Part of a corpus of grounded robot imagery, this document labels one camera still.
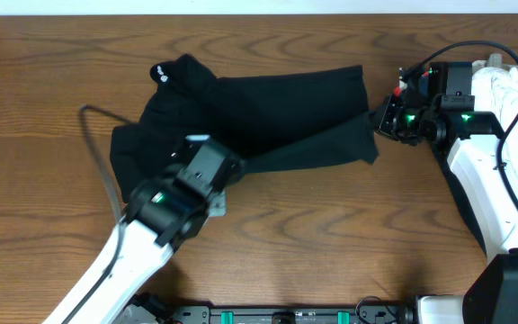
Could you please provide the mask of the black t-shirt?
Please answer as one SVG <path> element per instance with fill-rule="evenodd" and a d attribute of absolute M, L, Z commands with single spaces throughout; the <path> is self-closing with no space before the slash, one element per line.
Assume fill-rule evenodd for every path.
<path fill-rule="evenodd" d="M 217 77 L 184 54 L 155 64 L 149 75 L 156 92 L 138 122 L 112 131 L 110 161 L 123 200 L 143 180 L 188 163 L 189 135 L 232 150 L 248 173 L 371 164 L 379 154 L 360 66 Z"/>

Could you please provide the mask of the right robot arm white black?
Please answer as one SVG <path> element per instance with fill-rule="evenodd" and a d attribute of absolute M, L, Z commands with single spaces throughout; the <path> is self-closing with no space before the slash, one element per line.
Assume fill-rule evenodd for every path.
<path fill-rule="evenodd" d="M 518 323 L 518 184 L 514 165 L 499 153 L 504 131 L 469 94 L 417 100 L 392 94 L 371 115 L 391 140 L 431 144 L 457 204 L 480 234 L 487 267 L 462 295 L 425 295 L 400 308 L 400 323 Z"/>

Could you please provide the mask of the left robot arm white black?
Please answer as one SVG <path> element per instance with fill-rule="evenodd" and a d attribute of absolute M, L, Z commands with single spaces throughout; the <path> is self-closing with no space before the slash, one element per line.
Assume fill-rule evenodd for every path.
<path fill-rule="evenodd" d="M 48 323 L 113 323 L 136 291 L 198 235 L 245 161 L 214 139 L 195 142 L 188 165 L 141 182 L 105 246 L 47 317 Z"/>

